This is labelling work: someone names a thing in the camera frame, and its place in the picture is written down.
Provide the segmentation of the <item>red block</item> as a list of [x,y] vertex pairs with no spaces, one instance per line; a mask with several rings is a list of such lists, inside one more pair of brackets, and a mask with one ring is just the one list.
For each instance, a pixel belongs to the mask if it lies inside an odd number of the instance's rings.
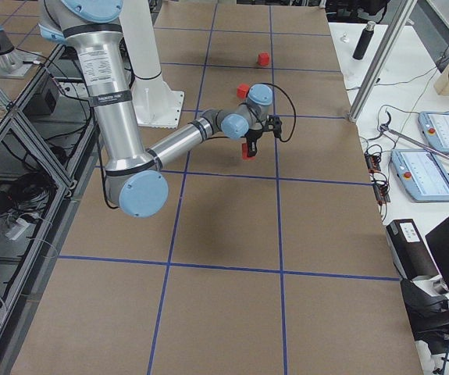
[[249,150],[249,147],[246,143],[241,145],[241,157],[243,160],[249,160],[255,158],[255,153]]
[[250,90],[250,86],[248,84],[239,84],[236,90],[236,96],[241,99],[245,99]]
[[270,64],[270,55],[268,52],[260,52],[257,58],[259,66],[268,66]]

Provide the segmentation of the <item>small circuit board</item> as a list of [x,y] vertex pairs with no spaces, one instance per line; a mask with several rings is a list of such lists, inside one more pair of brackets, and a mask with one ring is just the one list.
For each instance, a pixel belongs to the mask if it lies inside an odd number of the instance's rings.
[[383,173],[383,171],[380,168],[381,153],[365,152],[364,157],[377,204],[380,206],[387,204],[388,202],[390,202],[389,198],[390,184],[387,176]]

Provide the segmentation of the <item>black water bottle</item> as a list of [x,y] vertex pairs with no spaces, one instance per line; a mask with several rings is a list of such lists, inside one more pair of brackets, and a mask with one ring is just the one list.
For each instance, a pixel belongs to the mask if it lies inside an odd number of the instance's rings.
[[362,60],[366,54],[369,47],[370,41],[374,35],[376,23],[374,21],[369,21],[365,28],[362,30],[361,35],[356,44],[355,50],[353,52],[352,58],[356,60]]

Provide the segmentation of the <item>near blue teach pendant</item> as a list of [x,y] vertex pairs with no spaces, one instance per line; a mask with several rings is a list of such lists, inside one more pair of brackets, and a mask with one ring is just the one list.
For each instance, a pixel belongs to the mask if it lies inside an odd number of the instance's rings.
[[433,153],[394,149],[390,160],[399,181],[415,202],[449,202],[449,175]]

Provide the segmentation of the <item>blue teach pendant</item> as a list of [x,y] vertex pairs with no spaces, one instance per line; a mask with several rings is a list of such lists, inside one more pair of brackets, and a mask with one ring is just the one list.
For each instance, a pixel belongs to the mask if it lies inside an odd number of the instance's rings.
[[419,125],[429,145],[449,155],[449,112],[420,112]]
[[399,181],[415,202],[449,202],[449,175],[433,153],[394,149],[390,160]]

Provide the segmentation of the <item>far blue teach pendant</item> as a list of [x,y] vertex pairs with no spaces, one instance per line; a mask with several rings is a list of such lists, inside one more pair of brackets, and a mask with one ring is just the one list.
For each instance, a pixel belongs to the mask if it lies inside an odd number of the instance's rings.
[[449,112],[420,112],[419,125],[429,145],[449,155]]

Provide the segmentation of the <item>black box with label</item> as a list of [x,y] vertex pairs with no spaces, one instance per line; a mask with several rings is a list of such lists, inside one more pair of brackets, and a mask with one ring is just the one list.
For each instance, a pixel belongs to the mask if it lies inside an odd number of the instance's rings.
[[405,280],[430,280],[438,269],[413,219],[392,220],[386,225],[394,265]]

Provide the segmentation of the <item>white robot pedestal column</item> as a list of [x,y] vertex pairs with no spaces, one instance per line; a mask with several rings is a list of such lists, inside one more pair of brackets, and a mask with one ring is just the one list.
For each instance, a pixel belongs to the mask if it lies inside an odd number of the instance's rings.
[[176,128],[184,93],[165,82],[147,1],[126,0],[119,16],[130,57],[134,110],[141,127]]

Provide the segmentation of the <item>aluminium frame post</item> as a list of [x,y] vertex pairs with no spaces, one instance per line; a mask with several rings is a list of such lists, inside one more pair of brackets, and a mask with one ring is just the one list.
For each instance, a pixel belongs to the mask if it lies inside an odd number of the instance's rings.
[[386,28],[383,38],[376,50],[376,54],[369,65],[355,100],[351,105],[350,112],[347,115],[347,118],[352,123],[356,123],[359,115],[362,113],[362,110],[376,85],[376,81],[389,58],[397,39],[401,35],[412,10],[415,8],[416,3],[417,0],[401,1],[400,5],[397,7],[397,11]]

